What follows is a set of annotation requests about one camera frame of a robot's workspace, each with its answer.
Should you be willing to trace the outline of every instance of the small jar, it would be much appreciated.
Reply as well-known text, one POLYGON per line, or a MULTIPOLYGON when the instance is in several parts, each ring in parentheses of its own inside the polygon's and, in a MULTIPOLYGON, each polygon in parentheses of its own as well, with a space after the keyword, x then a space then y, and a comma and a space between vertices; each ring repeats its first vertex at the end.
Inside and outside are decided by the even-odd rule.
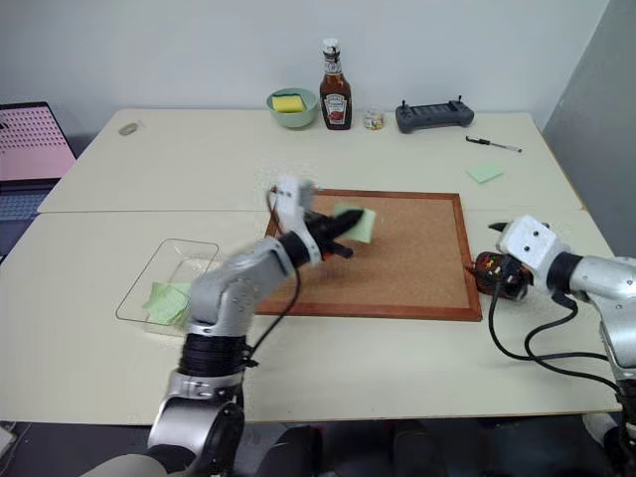
POLYGON ((365 114, 365 127, 367 129, 375 131, 382 129, 384 125, 385 114, 381 110, 377 108, 367 109, 367 113, 365 114))

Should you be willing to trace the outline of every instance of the wooden frame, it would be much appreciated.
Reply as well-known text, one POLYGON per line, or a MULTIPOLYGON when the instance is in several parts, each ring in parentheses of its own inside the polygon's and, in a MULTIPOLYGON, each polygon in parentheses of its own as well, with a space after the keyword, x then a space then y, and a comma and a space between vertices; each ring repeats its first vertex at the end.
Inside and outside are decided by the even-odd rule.
MULTIPOLYGON (((450 201, 454 216, 455 230, 458 239, 462 265, 464 266, 464 283, 466 288, 468 307, 445 308, 409 305, 378 305, 362 303, 308 303, 302 301, 302 292, 299 301, 292 307, 289 315, 301 316, 344 316, 344 317, 369 317, 369 318, 403 318, 403 319, 432 319, 450 321, 481 321, 481 306, 479 295, 473 275, 466 269, 471 264, 470 250, 466 226, 461 210, 459 194, 414 193, 414 192, 375 192, 375 191, 348 191, 327 189, 320 191, 318 195, 337 197, 374 197, 394 199, 427 199, 450 201)), ((276 224, 271 218, 265 232, 268 236, 275 237, 276 224)), ((258 314, 275 315, 280 313, 287 305, 284 301, 266 301, 262 303, 258 314)))

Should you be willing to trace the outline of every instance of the pen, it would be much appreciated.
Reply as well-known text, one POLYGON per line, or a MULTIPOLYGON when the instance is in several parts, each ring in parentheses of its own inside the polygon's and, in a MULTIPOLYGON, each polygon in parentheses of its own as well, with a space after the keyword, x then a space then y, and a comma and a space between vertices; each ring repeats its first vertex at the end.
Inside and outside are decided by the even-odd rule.
POLYGON ((466 136, 468 142, 474 142, 475 144, 484 144, 485 146, 501 147, 502 149, 508 149, 509 151, 521 152, 521 147, 507 146, 506 144, 497 144, 496 142, 489 141, 488 139, 482 139, 481 137, 466 136))

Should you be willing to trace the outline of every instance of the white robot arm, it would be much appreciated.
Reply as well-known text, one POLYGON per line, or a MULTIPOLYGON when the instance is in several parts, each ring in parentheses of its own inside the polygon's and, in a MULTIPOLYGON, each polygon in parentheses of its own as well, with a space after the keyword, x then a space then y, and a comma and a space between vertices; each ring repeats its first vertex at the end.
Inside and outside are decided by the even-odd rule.
POLYGON ((616 382, 613 388, 624 411, 623 450, 629 454, 625 475, 635 475, 636 260, 573 254, 555 233, 530 216, 508 223, 497 248, 528 268, 535 287, 543 293, 571 294, 598 311, 600 337, 616 382))
POLYGON ((363 212, 335 218, 313 213, 313 193, 310 182, 285 177, 275 188, 280 237, 260 240, 254 253, 234 256, 195 280, 179 368, 170 376, 148 452, 117 457, 85 475, 209 476, 232 471, 244 422, 243 373, 256 365, 255 349, 246 342, 254 310, 297 276, 301 265, 318 265, 331 254, 353 255, 334 240, 363 212))

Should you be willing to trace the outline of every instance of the white table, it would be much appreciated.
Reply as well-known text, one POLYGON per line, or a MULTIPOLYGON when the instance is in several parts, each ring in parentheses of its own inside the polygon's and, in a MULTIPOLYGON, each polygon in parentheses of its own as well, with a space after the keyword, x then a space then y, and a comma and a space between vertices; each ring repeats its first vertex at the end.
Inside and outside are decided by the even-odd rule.
MULTIPOLYGON (((587 212, 526 212, 551 223, 576 252, 610 255, 587 212)), ((473 255, 493 249, 488 224, 515 214, 465 211, 473 255)), ((39 216, 0 267, 0 418, 152 422, 182 340, 117 321, 115 308, 161 240, 214 241, 229 254, 261 237, 266 221, 258 212, 39 216)), ((482 297, 484 311, 488 302, 482 297)), ((526 303, 502 302, 497 326, 521 351, 531 328, 561 315, 533 291, 526 303)), ((252 341, 270 320, 254 319, 252 341)), ((575 322, 538 337, 537 349, 602 352, 598 321, 581 305, 575 322)), ((289 317, 257 358, 261 365, 246 372, 251 421, 617 409, 599 384, 501 355, 486 321, 289 317)), ((605 363, 567 365, 610 378, 605 363)))
POLYGON ((401 134, 391 113, 379 131, 358 115, 350 131, 321 118, 301 131, 268 111, 123 109, 90 144, 40 212, 264 211, 283 172, 326 188, 459 192, 466 210, 581 208, 526 113, 477 114, 467 128, 401 134), (119 128, 139 128, 123 137, 119 128), (471 134, 522 154, 466 142, 471 134), (504 176, 478 185, 465 170, 493 162, 504 176))

